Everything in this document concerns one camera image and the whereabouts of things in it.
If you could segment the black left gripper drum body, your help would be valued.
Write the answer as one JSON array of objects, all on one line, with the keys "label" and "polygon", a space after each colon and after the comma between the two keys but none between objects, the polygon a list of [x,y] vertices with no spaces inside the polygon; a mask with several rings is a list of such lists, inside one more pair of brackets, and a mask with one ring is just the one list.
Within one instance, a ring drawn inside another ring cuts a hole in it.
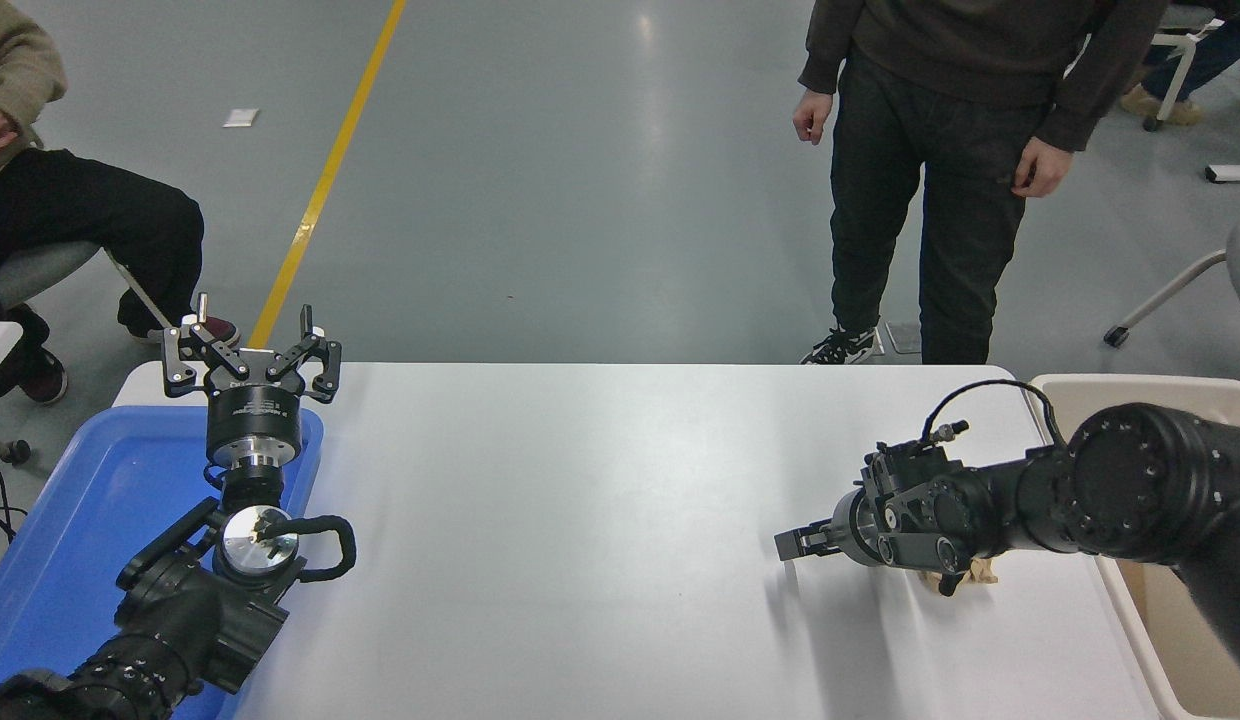
[{"label": "black left gripper drum body", "polygon": [[281,468],[300,454],[303,379],[295,372],[269,378],[273,351],[244,351],[249,374],[236,378],[217,366],[205,374],[208,395],[207,459],[218,468],[269,465]]}]

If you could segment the person's left hand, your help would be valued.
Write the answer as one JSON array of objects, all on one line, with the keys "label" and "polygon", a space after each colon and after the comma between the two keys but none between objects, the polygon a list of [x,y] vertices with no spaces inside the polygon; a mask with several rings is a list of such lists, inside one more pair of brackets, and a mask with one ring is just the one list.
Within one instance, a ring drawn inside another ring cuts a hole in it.
[{"label": "person's left hand", "polygon": [[1045,200],[1068,176],[1073,160],[1073,151],[1030,138],[1019,155],[1012,192],[1022,200]]}]

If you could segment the person's right hand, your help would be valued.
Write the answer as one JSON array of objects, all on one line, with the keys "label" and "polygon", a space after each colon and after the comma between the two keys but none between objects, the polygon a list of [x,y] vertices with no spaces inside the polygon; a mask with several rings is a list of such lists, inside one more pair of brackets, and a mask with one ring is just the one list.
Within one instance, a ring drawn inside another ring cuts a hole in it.
[{"label": "person's right hand", "polygon": [[804,90],[792,114],[795,136],[800,143],[818,146],[825,138],[825,126],[835,105],[835,95],[817,90]]}]

